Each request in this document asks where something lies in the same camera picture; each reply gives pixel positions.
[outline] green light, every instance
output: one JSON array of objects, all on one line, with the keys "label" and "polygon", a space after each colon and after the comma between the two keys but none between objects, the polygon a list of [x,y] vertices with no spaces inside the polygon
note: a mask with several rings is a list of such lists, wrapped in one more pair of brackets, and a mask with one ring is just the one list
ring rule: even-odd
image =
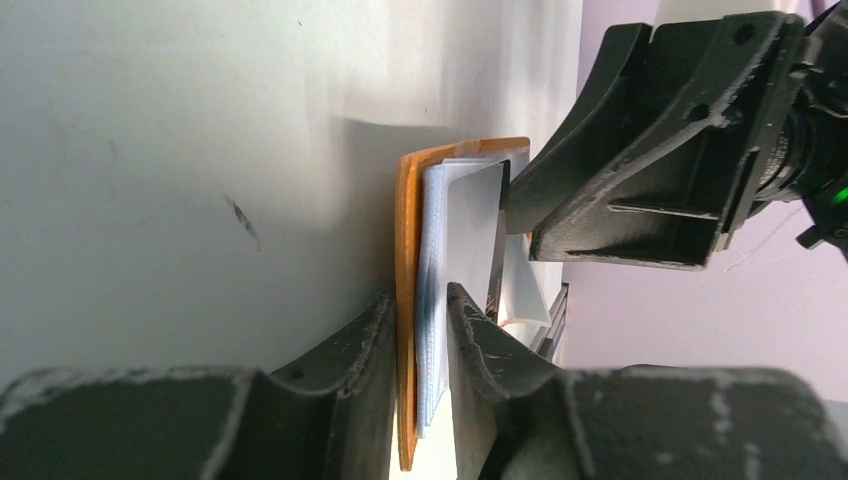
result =
[{"label": "green light", "polygon": [[836,195],[830,200],[831,205],[839,205],[840,203],[848,202],[848,187],[836,192]]}]

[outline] screw hole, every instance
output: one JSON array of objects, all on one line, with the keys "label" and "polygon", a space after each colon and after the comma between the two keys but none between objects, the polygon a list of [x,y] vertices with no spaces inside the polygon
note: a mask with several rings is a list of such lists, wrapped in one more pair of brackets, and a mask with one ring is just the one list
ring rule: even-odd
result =
[{"label": "screw hole", "polygon": [[304,376],[305,374],[303,373],[303,370],[299,368],[292,368],[291,370],[283,373],[283,380],[286,382],[293,382],[295,380],[300,380]]},{"label": "screw hole", "polygon": [[733,34],[733,41],[736,42],[736,45],[745,45],[754,38],[755,33],[757,33],[757,29],[750,23],[746,23],[736,29]]},{"label": "screw hole", "polygon": [[692,107],[692,110],[689,110],[689,115],[686,118],[689,119],[690,122],[697,122],[698,120],[703,120],[710,116],[710,107],[705,103],[699,103]]}]

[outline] notebook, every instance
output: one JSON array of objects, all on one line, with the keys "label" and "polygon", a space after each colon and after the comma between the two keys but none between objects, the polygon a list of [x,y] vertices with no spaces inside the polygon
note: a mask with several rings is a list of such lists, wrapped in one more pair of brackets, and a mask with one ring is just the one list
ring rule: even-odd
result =
[{"label": "notebook", "polygon": [[[416,365],[414,325],[422,237],[423,175],[429,167],[440,165],[446,159],[460,159],[449,163],[462,163],[461,160],[485,158],[483,163],[508,160],[510,177],[514,178],[529,163],[529,147],[530,142],[524,137],[481,139],[421,150],[400,159],[395,196],[395,287],[398,302],[398,453],[403,471],[412,468],[419,433],[419,372]],[[508,238],[505,258],[510,258],[510,245],[515,244],[510,243]],[[509,278],[504,275],[501,305],[514,303],[511,296],[513,290],[508,286]],[[521,290],[517,290],[516,294],[521,294]],[[505,307],[500,315],[503,316],[509,308]]]},{"label": "notebook", "polygon": [[426,437],[448,389],[447,285],[461,283],[478,305],[486,305],[492,272],[499,270],[493,265],[498,261],[498,217],[508,165],[452,159],[424,172],[415,309],[420,438]]}]

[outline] scuff mark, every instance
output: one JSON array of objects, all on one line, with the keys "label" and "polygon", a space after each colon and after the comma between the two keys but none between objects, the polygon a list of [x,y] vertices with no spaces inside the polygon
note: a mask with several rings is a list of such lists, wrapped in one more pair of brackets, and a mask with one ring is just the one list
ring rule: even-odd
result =
[{"label": "scuff mark", "polygon": [[56,145],[56,148],[59,151],[59,157],[51,164],[53,177],[59,188],[65,190],[66,186],[64,171],[65,165],[69,161],[67,135],[65,135],[65,131],[62,128],[62,125],[60,125],[53,118],[47,117],[45,118],[45,121],[47,122],[48,126],[50,127],[51,133],[53,134],[53,143]]},{"label": "scuff mark", "polygon": [[109,155],[112,157],[112,161],[117,163],[121,157],[121,152],[118,150],[118,144],[112,140],[109,140],[106,144],[109,145]]},{"label": "scuff mark", "polygon": [[233,444],[236,441],[239,431],[241,416],[247,406],[247,399],[253,379],[245,376],[234,376],[232,381],[236,389],[236,394],[233,395],[230,411],[227,413],[227,418],[221,426],[221,436],[218,443],[212,448],[212,451],[209,452],[209,458],[203,463],[200,472],[200,478],[202,480],[219,478],[221,471],[226,465],[228,454],[233,449]]},{"label": "scuff mark", "polygon": [[765,247],[765,246],[766,246],[766,244],[767,244],[767,243],[768,243],[768,242],[769,242],[772,238],[774,238],[774,236],[775,236],[775,235],[777,235],[777,234],[778,234],[778,233],[779,233],[779,232],[783,229],[783,227],[785,227],[785,226],[786,226],[786,224],[788,224],[788,223],[789,223],[789,221],[790,221],[790,220],[792,220],[792,218],[794,218],[794,217],[795,217],[795,215],[798,215],[799,213],[801,213],[801,211],[802,211],[802,210],[804,210],[804,207],[798,207],[798,208],[796,208],[795,210],[793,210],[792,212],[790,212],[790,213],[789,213],[789,215],[787,215],[787,216],[786,216],[786,218],[784,218],[784,219],[783,219],[780,223],[778,223],[778,224],[777,224],[777,226],[776,226],[776,227],[774,227],[774,228],[771,230],[771,232],[769,232],[769,233],[768,233],[768,235],[766,235],[766,236],[762,239],[762,241],[760,241],[760,243],[758,243],[757,245],[755,245],[755,246],[754,246],[754,248],[752,248],[752,249],[748,250],[748,251],[747,251],[744,255],[742,255],[742,258],[740,258],[739,260],[737,260],[737,261],[736,261],[733,265],[731,265],[731,266],[727,267],[727,268],[726,268],[723,272],[721,272],[721,273],[722,273],[722,274],[725,274],[725,273],[730,272],[731,270],[735,269],[736,267],[738,267],[738,266],[742,265],[745,261],[747,261],[749,258],[751,258],[751,255],[753,255],[753,254],[757,253],[760,249],[762,249],[763,247]]},{"label": "scuff mark", "polygon": [[733,370],[724,368],[649,368],[629,367],[621,372],[623,377],[650,378],[654,380],[688,380],[713,382],[720,389],[733,385],[794,385],[807,391],[806,384],[780,370],[764,368]]},{"label": "scuff mark", "polygon": [[822,436],[836,448],[836,453],[839,455],[839,458],[844,462],[848,462],[848,448],[846,448],[845,442],[842,440],[842,435],[839,433],[839,429],[836,428],[829,419],[824,419],[824,425],[822,425]]},{"label": "scuff mark", "polygon": [[239,221],[239,223],[244,227],[245,230],[247,230],[247,233],[249,233],[250,236],[253,237],[254,240],[256,240],[256,251],[261,251],[262,244],[259,243],[259,233],[256,231],[256,228],[253,226],[253,223],[250,222],[250,219],[247,218],[247,215],[245,215],[244,210],[242,210],[241,207],[238,206],[236,201],[230,198],[229,195],[225,194],[224,198],[227,199],[227,203],[230,204],[230,208],[233,209],[233,213],[235,214],[236,219]]},{"label": "scuff mark", "polygon": [[745,480],[760,479],[760,449],[752,443],[745,444]]},{"label": "scuff mark", "polygon": [[699,444],[695,444],[695,453],[706,458],[713,456],[713,452],[709,448]]},{"label": "scuff mark", "polygon": [[660,465],[669,465],[674,462],[674,454],[671,452],[660,452],[656,458]]}]

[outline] stack of paper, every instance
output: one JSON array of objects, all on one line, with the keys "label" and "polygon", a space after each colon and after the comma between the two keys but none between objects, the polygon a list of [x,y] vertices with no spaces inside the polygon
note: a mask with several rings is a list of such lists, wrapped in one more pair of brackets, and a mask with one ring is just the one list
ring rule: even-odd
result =
[{"label": "stack of paper", "polygon": [[401,159],[395,242],[403,470],[412,467],[417,439],[449,388],[449,282],[461,283],[493,321],[536,325],[528,345],[550,326],[527,238],[506,236],[503,228],[509,181],[528,163],[526,138],[463,142]]}]

